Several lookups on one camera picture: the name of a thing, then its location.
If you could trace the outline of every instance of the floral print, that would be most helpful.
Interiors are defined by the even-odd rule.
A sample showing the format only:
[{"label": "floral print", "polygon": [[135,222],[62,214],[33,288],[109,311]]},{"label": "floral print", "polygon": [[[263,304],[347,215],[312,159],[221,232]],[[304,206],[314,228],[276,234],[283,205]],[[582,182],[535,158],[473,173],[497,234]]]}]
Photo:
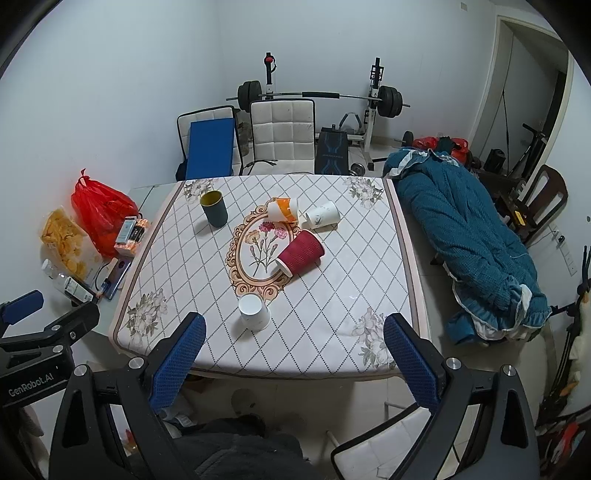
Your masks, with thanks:
[{"label": "floral print", "polygon": [[259,225],[258,230],[246,234],[244,242],[250,244],[250,252],[254,259],[250,264],[256,265],[253,275],[256,275],[260,266],[265,267],[266,273],[269,272],[269,265],[275,260],[276,257],[273,257],[273,255],[279,246],[275,242],[278,238],[285,239],[286,237],[287,230],[274,222],[263,222]]},{"label": "floral print", "polygon": [[127,323],[131,342],[138,348],[144,347],[144,338],[154,336],[158,329],[162,315],[168,311],[163,290],[158,292],[145,293],[134,308],[127,307]]},{"label": "floral print", "polygon": [[364,177],[345,177],[345,185],[349,186],[349,193],[353,199],[361,200],[361,205],[368,210],[372,209],[378,200],[381,200],[383,189],[377,188],[371,179]]},{"label": "floral print", "polygon": [[384,343],[384,314],[376,315],[372,307],[368,307],[367,312],[359,319],[351,332],[353,336],[359,336],[357,340],[361,343],[361,353],[363,364],[374,368],[388,367],[394,369],[396,363],[390,354],[390,351]]},{"label": "floral print", "polygon": [[205,192],[213,190],[213,184],[217,179],[203,179],[195,180],[191,183],[186,183],[184,186],[184,195],[187,203],[194,203],[201,198]]}]

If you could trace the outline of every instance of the white chair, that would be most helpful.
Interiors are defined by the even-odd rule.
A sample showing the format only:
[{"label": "white chair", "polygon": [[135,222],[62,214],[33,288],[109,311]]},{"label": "white chair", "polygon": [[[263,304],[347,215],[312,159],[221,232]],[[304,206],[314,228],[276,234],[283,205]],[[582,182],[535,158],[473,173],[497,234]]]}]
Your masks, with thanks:
[{"label": "white chair", "polygon": [[214,120],[217,118],[234,119],[234,149],[232,154],[232,170],[234,175],[242,175],[244,163],[242,160],[242,152],[240,151],[240,147],[238,145],[238,123],[236,121],[236,116],[234,115],[234,108],[232,105],[204,108],[203,110],[184,113],[177,118],[178,139],[181,142],[184,161],[186,163],[187,157],[189,156],[189,132],[191,130],[191,123],[200,122],[202,120]]},{"label": "white chair", "polygon": [[252,102],[251,121],[255,164],[249,174],[314,173],[313,100]]},{"label": "white chair", "polygon": [[430,417],[426,408],[413,404],[376,428],[342,444],[331,432],[326,432],[335,446],[330,455],[335,470],[344,480],[390,478]]}]

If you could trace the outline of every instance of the doorway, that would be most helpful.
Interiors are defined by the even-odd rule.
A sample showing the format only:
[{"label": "doorway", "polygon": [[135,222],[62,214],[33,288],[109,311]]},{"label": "doorway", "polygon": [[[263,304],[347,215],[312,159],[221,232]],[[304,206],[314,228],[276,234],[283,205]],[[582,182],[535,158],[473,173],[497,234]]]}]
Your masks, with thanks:
[{"label": "doorway", "polygon": [[471,135],[472,153],[482,164],[494,152],[494,173],[523,183],[533,178],[560,129],[572,61],[551,31],[497,17],[487,87]]}]

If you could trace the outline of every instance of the blue cushion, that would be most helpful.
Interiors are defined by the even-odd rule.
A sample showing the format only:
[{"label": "blue cushion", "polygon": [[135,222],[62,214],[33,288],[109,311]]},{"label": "blue cushion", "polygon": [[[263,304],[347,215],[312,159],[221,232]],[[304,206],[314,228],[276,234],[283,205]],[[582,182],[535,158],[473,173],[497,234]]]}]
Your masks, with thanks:
[{"label": "blue cushion", "polygon": [[231,176],[233,149],[233,118],[192,122],[185,179]]}]

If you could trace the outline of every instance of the chair backrest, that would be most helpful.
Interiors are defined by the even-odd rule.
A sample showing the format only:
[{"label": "chair backrest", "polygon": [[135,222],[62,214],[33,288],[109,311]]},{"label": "chair backrest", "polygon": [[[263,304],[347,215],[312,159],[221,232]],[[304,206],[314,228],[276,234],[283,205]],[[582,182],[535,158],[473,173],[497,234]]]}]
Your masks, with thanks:
[{"label": "chair backrest", "polygon": [[[538,194],[530,201],[531,196],[536,191],[542,175],[546,175],[548,180]],[[562,195],[560,201],[540,220],[535,220],[535,217],[543,212],[548,206],[554,201],[558,195]],[[562,175],[558,173],[552,167],[548,165],[542,165],[535,175],[535,179],[531,184],[529,191],[525,194],[523,202],[528,205],[530,215],[534,218],[534,221],[538,225],[537,230],[543,228],[546,222],[548,222],[556,212],[566,203],[569,198],[568,190],[566,189],[566,183]]]},{"label": "chair backrest", "polygon": [[255,160],[314,160],[314,100],[251,103]]},{"label": "chair backrest", "polygon": [[233,118],[234,119],[234,149],[232,153],[232,165],[241,166],[243,169],[242,152],[238,145],[238,123],[234,115],[234,108],[232,105],[223,105],[213,108],[204,108],[203,110],[196,110],[194,112],[184,113],[177,118],[178,139],[181,142],[181,149],[183,150],[183,157],[185,160],[189,157],[189,132],[191,130],[191,123],[199,122],[201,120],[214,120],[217,118]]}]

